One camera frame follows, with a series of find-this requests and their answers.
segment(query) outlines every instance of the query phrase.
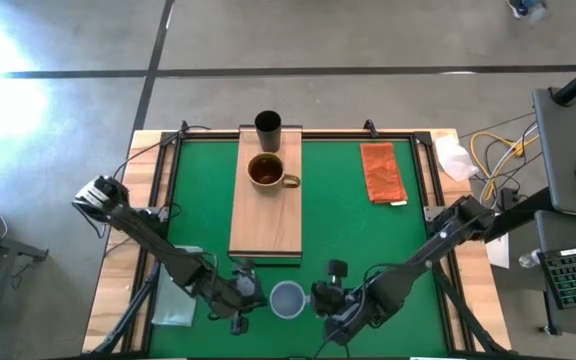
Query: mug handle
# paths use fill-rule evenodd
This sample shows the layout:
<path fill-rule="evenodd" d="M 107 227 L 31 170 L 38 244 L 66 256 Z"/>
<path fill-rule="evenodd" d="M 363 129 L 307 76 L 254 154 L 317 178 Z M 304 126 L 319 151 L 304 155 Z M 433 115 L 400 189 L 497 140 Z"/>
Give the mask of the mug handle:
<path fill-rule="evenodd" d="M 282 184 L 285 188 L 298 188 L 301 185 L 301 180 L 295 175 L 285 174 Z"/>

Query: black cable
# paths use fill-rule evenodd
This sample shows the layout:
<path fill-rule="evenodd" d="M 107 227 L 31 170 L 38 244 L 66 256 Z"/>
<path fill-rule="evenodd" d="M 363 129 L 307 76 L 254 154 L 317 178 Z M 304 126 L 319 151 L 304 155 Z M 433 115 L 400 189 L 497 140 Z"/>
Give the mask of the black cable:
<path fill-rule="evenodd" d="M 526 136 L 528 135 L 528 131 L 530 130 L 530 128 L 532 128 L 533 125 L 535 125 L 536 123 L 537 123 L 536 120 L 533 121 L 532 123 L 530 123 L 530 125 L 528 125 L 528 126 L 526 127 L 526 129 L 524 130 L 523 134 L 521 135 L 521 154 L 522 154 L 521 156 L 522 156 L 523 159 L 524 159 L 524 163 L 523 163 L 522 165 L 520 165 L 519 167 L 517 167 L 516 169 L 509 170 L 509 171 L 506 171 L 506 172 L 504 172 L 504 173 L 497 174 L 496 176 L 491 177 L 488 181 L 492 181 L 492 182 L 493 182 L 493 185 L 494 185 L 494 188 L 495 188 L 495 189 L 501 189 L 501 188 L 503 188 L 504 185 L 505 185 L 506 183 L 508 183 L 508 181 L 510 181 L 511 179 L 512 179 L 513 181 L 515 181 L 515 182 L 519 185 L 519 188 L 521 188 L 521 184 L 519 184 L 519 182 L 518 182 L 515 178 L 513 178 L 513 176 L 515 176 L 515 174 L 517 174 L 517 172 L 518 172 L 519 170 L 521 170 L 524 166 L 526 166 L 526 165 L 528 164 L 528 160 L 527 160 L 528 157 L 526 156 Z M 541 155 L 541 153 L 539 153 L 539 155 L 537 155 L 536 157 L 530 159 L 530 161 L 535 160 L 535 159 L 536 159 L 537 157 L 539 157 L 540 155 Z M 486 166 L 488 166 L 488 159 L 486 158 L 486 159 L 484 159 L 484 160 L 486 161 Z M 506 179 L 500 186 L 497 186 L 495 180 L 496 180 L 499 176 L 507 176 L 507 179 Z M 495 202 L 496 202 L 496 200 L 497 200 L 496 194 L 493 194 L 493 197 L 494 197 L 494 200 L 495 200 Z"/>
<path fill-rule="evenodd" d="M 530 164 L 531 162 L 533 162 L 535 159 L 537 159 L 538 157 L 540 157 L 541 155 L 543 155 L 543 152 L 540 152 L 539 154 L 533 156 L 530 160 L 526 161 L 526 163 L 522 164 L 521 166 L 519 166 L 516 169 L 511 170 L 512 174 L 510 176 L 504 174 L 505 176 L 508 176 L 508 179 L 506 181 L 504 181 L 503 183 L 501 183 L 501 187 L 503 187 L 508 180 L 513 179 L 514 181 L 517 181 L 513 178 L 513 176 L 515 176 L 515 174 L 517 174 L 519 172 L 519 170 L 523 169 L 524 167 L 526 167 L 526 165 Z"/>
<path fill-rule="evenodd" d="M 34 263 L 32 263 L 32 262 L 27 263 L 19 271 L 17 271 L 16 274 L 13 274 L 10 276 L 10 286 L 14 290 L 17 290 L 19 288 L 19 286 L 21 285 L 21 281 L 23 280 L 23 277 L 21 276 L 21 274 L 23 274 L 24 271 L 28 270 L 33 264 Z"/>
<path fill-rule="evenodd" d="M 317 350 L 317 352 L 315 353 L 315 355 L 312 356 L 313 359 L 316 359 L 319 356 L 319 353 L 321 353 L 321 350 L 324 349 L 324 347 L 326 347 L 326 344 L 328 344 L 328 342 L 330 342 L 330 340 L 332 340 L 332 338 L 337 335 L 337 333 L 339 332 L 339 330 L 341 330 L 341 328 L 338 328 L 337 330 L 333 331 L 330 333 L 330 335 L 328 335 L 328 337 L 326 338 L 326 340 L 324 340 L 324 343 L 321 344 L 321 346 L 319 347 L 319 349 Z"/>
<path fill-rule="evenodd" d="M 209 127 L 207 127 L 207 126 L 202 126 L 202 125 L 190 125 L 190 126 L 186 127 L 186 129 L 192 129 L 192 128 L 200 128 L 200 129 L 210 130 Z M 161 144 L 163 144 L 163 143 L 166 143 L 166 142 L 172 140 L 174 137 L 179 136 L 179 134 L 181 134 L 182 131 L 183 131 L 183 129 L 179 129 L 179 130 L 175 131 L 173 134 L 168 135 L 167 137 L 165 137 L 165 138 L 162 139 L 161 141 L 159 141 L 159 142 L 157 142 L 157 143 L 155 143 L 155 144 L 152 144 L 152 145 L 148 146 L 147 148 L 139 151 L 139 152 L 136 153 L 135 155 L 133 155 L 133 156 L 129 157 L 128 159 L 126 159 L 126 161 L 124 161 L 123 163 L 121 163 L 121 165 L 119 165 L 119 167 L 117 168 L 117 170 L 115 170 L 115 173 L 114 173 L 113 176 L 112 176 L 113 179 L 116 179 L 116 178 L 117 178 L 117 174 L 119 174 L 119 171 L 121 171 L 121 169 L 122 169 L 124 166 L 126 166 L 132 159 L 134 159 L 134 158 L 136 158 L 137 156 L 145 153 L 146 151 L 154 148 L 154 147 L 157 146 L 157 145 L 161 145 Z"/>
<path fill-rule="evenodd" d="M 484 164 L 485 164 L 485 166 L 486 166 L 486 171 L 488 171 L 488 174 L 491 173 L 490 163 L 488 162 L 488 151 L 490 151 L 490 148 L 491 148 L 493 145 L 498 144 L 498 143 L 500 143 L 500 142 L 501 142 L 501 140 L 495 139 L 495 140 L 492 141 L 490 144 L 488 144 L 488 146 L 486 146 L 486 150 L 484 150 Z"/>
<path fill-rule="evenodd" d="M 132 238 L 130 236 L 128 236 L 127 238 L 123 239 L 121 242 L 113 245 L 110 249 L 106 250 L 106 252 L 104 253 L 104 257 L 108 256 L 108 254 L 110 254 L 111 252 L 115 251 L 115 249 L 117 249 L 118 247 L 124 245 L 125 243 L 127 243 L 128 241 L 130 241 Z"/>
<path fill-rule="evenodd" d="M 474 176 L 475 178 L 474 178 L 474 179 L 470 178 L 469 180 L 478 180 L 478 181 L 481 181 L 481 182 L 484 183 L 484 184 L 486 183 L 486 180 L 484 180 L 481 176 L 479 176 L 479 175 L 477 175 L 477 174 L 475 174 L 475 175 L 473 175 L 473 176 Z M 507 178 L 506 181 L 503 182 L 503 183 L 501 184 L 501 186 L 499 187 L 500 189 L 506 184 L 506 182 L 512 180 L 512 181 L 515 182 L 515 184 L 517 184 L 517 188 L 516 188 L 516 189 L 513 189 L 513 190 L 516 191 L 517 193 L 519 193 L 519 191 L 521 190 L 521 184 L 519 183 L 519 181 L 517 181 L 515 178 L 513 178 L 513 177 L 511 177 L 511 176 L 508 176 L 508 175 L 498 175 L 498 176 L 505 176 L 505 177 Z M 495 201 L 497 201 L 497 189 L 493 189 L 493 190 L 492 190 L 492 198 L 493 198 Z"/>
<path fill-rule="evenodd" d="M 198 128 L 198 129 L 204 129 L 204 130 L 212 130 L 211 128 L 209 128 L 208 126 L 203 126 L 203 125 L 190 125 L 187 127 L 187 129 L 192 129 L 192 128 Z"/>
<path fill-rule="evenodd" d="M 161 145 L 161 144 L 163 144 L 163 143 L 165 143 L 165 142 L 168 142 L 168 141 L 172 140 L 173 138 L 179 136 L 180 133 L 181 133 L 181 129 L 175 131 L 172 135 L 168 135 L 167 137 L 161 139 L 161 141 L 159 141 L 159 142 L 157 142 L 157 143 L 154 143 L 154 144 L 148 146 L 147 148 L 139 151 L 139 152 L 136 153 L 135 155 L 129 157 L 128 159 L 126 159 L 126 161 L 122 162 L 121 165 L 119 165 L 119 167 L 117 168 L 117 170 L 115 170 L 115 173 L 112 175 L 112 178 L 113 178 L 113 179 L 116 179 L 116 178 L 117 178 L 117 174 L 119 174 L 119 171 L 121 171 L 121 169 L 122 169 L 124 166 L 126 166 L 126 165 L 128 164 L 128 162 L 130 162 L 132 159 L 134 159 L 134 158 L 136 158 L 137 156 L 145 153 L 146 151 L 154 148 L 154 147 L 157 146 L 157 145 Z"/>
<path fill-rule="evenodd" d="M 199 255 L 201 255 L 201 256 L 210 255 L 210 256 L 212 256 L 213 260 L 215 261 L 213 264 L 213 266 L 215 267 L 215 270 L 212 273 L 212 280 L 210 280 L 211 292 L 214 295 L 214 293 L 215 293 L 215 280 L 217 279 L 217 274 L 219 273 L 219 260 L 217 259 L 217 255 L 215 255 L 214 253 L 201 252 L 201 253 L 199 253 Z"/>
<path fill-rule="evenodd" d="M 98 238 L 103 238 L 104 234 L 106 233 L 106 226 L 102 225 L 102 231 L 99 232 L 99 228 L 97 226 L 95 226 L 95 224 L 92 223 L 92 220 L 90 220 L 90 218 L 88 217 L 88 215 L 86 215 L 86 213 L 84 213 L 78 206 L 76 206 L 75 204 L 72 205 L 75 209 L 77 209 L 77 211 L 79 211 L 79 213 L 81 214 L 81 216 L 84 217 L 84 219 L 86 219 L 86 222 L 88 222 L 88 225 L 90 225 L 95 232 L 97 233 L 97 237 Z"/>
<path fill-rule="evenodd" d="M 535 161 L 535 159 L 537 159 L 538 157 L 540 157 L 541 155 L 543 155 L 543 152 L 539 152 L 539 154 L 533 156 L 532 158 L 530 158 L 530 160 L 526 161 L 525 163 L 519 165 L 518 167 L 508 170 L 506 172 L 503 172 L 501 174 L 497 174 L 497 176 L 495 176 L 495 178 L 499 177 L 499 176 L 507 176 L 510 173 L 516 174 L 516 171 L 519 171 L 521 169 L 523 169 L 526 165 L 530 164 L 531 162 Z"/>
<path fill-rule="evenodd" d="M 176 214 L 170 215 L 170 219 L 169 219 L 169 220 L 172 220 L 172 219 L 176 218 L 177 216 L 181 215 L 181 206 L 179 206 L 179 204 L 176 204 L 176 203 L 171 203 L 171 204 L 170 204 L 170 212 L 172 213 L 172 209 L 173 209 L 173 207 L 175 207 L 175 206 L 177 207 L 178 211 L 177 211 Z"/>
<path fill-rule="evenodd" d="M 504 125 L 504 124 L 508 124 L 509 122 L 513 122 L 513 121 L 516 121 L 516 120 L 519 120 L 519 119 L 523 119 L 523 118 L 525 118 L 526 116 L 530 116 L 530 115 L 532 115 L 532 114 L 534 114 L 534 113 L 535 113 L 535 112 L 533 111 L 533 112 L 529 112 L 529 113 L 527 113 L 527 114 L 523 114 L 523 115 L 521 115 L 521 116 L 517 116 L 517 117 L 512 118 L 512 119 L 510 119 L 510 120 L 502 121 L 502 122 L 497 123 L 497 124 L 495 124 L 495 125 L 488 126 L 488 127 L 485 127 L 485 128 L 483 128 L 483 129 L 479 129 L 479 130 L 476 130 L 476 131 L 473 131 L 473 132 L 469 132 L 468 134 L 465 134 L 465 135 L 461 135 L 459 138 L 462 139 L 462 138 L 468 137 L 468 136 L 470 136 L 470 135 L 472 135 L 472 134 L 478 133 L 478 132 L 480 132 L 480 131 L 486 131 L 486 130 L 495 128 L 495 127 L 497 127 L 497 126 L 501 126 L 501 125 Z"/>

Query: concrete floor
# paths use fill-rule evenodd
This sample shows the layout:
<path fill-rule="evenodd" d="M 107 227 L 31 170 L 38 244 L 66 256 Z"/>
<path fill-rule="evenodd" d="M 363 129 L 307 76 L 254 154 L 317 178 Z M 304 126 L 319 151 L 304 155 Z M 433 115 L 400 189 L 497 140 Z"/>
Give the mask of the concrete floor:
<path fill-rule="evenodd" d="M 177 0 L 160 68 L 576 64 L 576 0 L 549 4 L 550 16 L 533 27 L 512 18 L 503 0 Z M 146 69 L 163 8 L 164 0 L 0 0 L 0 72 Z M 305 127 L 359 127 L 370 118 L 465 134 L 530 112 L 532 89 L 574 76 L 158 79 L 144 127 L 187 120 L 233 128 L 270 108 Z M 11 237 L 50 248 L 49 260 L 6 293 L 0 359 L 80 351 L 104 241 L 69 201 L 125 157 L 143 84 L 0 80 L 0 211 Z M 533 120 L 494 131 L 517 138 Z M 541 189 L 543 164 L 517 179 L 522 193 Z M 576 359 L 576 335 L 535 332 L 544 319 L 538 293 L 499 293 L 515 350 Z"/>

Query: wooden table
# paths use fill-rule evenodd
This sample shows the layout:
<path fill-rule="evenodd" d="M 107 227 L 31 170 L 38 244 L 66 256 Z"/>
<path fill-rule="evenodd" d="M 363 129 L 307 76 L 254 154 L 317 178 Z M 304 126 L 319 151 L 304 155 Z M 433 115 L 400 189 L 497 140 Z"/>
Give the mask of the wooden table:
<path fill-rule="evenodd" d="M 323 130 L 304 130 L 304 131 L 323 131 Z M 357 132 L 357 130 L 335 130 Z M 428 131 L 433 138 L 442 136 L 457 137 L 454 129 L 424 129 L 424 130 L 380 130 L 383 132 L 413 132 Z M 155 144 L 161 140 L 162 131 L 137 131 L 134 134 L 130 148 L 130 156 L 142 151 L 146 147 Z M 425 149 L 419 146 L 420 159 L 424 179 L 426 182 L 426 191 L 430 204 L 434 202 L 434 193 L 432 180 L 427 174 L 430 171 L 427 162 Z M 130 202 L 133 207 L 146 207 L 149 200 L 151 184 L 155 162 L 157 159 L 158 147 L 146 151 L 128 163 L 124 175 L 124 184 L 130 190 Z M 165 192 L 167 189 L 168 175 L 170 172 L 172 156 L 164 160 L 164 172 L 162 176 L 162 186 L 159 190 L 159 202 L 164 202 Z M 461 196 L 471 194 L 470 183 L 467 180 L 454 181 L 446 175 L 439 167 L 439 178 L 446 205 L 452 204 Z M 125 235 L 119 231 L 112 231 L 108 241 L 108 248 L 118 244 L 125 239 Z M 91 350 L 103 341 L 106 334 L 112 330 L 117 320 L 125 311 L 131 293 L 131 286 L 135 274 L 137 254 L 139 246 L 134 241 L 129 241 L 125 245 L 115 249 L 105 259 L 102 266 L 99 283 L 88 323 L 88 329 L 83 344 L 83 350 Z M 510 349 L 510 340 L 506 330 L 501 306 L 497 295 L 494 279 L 486 248 L 480 242 L 467 242 L 456 249 L 457 260 L 459 264 L 459 273 L 461 276 L 464 296 L 468 306 L 482 323 L 484 328 L 491 336 L 503 347 Z M 138 348 L 141 341 L 141 332 L 145 320 L 145 305 L 137 318 L 137 329 L 133 337 L 133 348 Z M 461 325 L 459 318 L 452 305 L 449 304 L 451 315 L 451 325 L 455 336 L 457 349 L 464 348 L 463 338 L 461 336 Z"/>

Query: black cup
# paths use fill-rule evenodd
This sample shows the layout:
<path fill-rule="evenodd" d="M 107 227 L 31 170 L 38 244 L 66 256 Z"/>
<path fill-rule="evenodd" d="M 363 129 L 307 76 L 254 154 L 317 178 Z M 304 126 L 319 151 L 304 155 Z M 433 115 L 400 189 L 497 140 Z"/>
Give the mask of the black cup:
<path fill-rule="evenodd" d="M 277 152 L 281 145 L 281 117 L 272 110 L 262 111 L 255 117 L 255 129 L 265 152 Z"/>

